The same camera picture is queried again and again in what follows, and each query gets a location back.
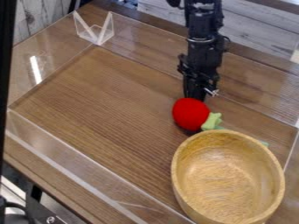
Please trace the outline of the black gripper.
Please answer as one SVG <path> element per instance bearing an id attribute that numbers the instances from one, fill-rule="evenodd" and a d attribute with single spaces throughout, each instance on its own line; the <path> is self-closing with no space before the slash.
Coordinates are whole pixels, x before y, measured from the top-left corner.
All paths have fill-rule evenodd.
<path id="1" fill-rule="evenodd" d="M 195 98 L 201 102 L 205 96 L 219 95 L 217 69 L 221 65 L 223 54 L 229 47 L 229 38 L 221 34 L 205 37 L 189 35 L 187 38 L 188 50 L 179 55 L 177 71 L 183 75 L 183 93 L 192 98 L 195 80 Z"/>

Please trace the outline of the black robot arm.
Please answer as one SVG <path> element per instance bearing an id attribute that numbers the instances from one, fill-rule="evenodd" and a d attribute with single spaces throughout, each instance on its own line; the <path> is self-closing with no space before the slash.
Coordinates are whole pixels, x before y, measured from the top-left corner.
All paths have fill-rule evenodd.
<path id="1" fill-rule="evenodd" d="M 183 94 L 187 98 L 204 101 L 205 96 L 219 94 L 217 69 L 223 54 L 228 50 L 229 38 L 220 34 L 223 27 L 221 0 L 165 0 L 184 10 L 187 53 L 180 54 L 177 71 L 183 76 Z"/>

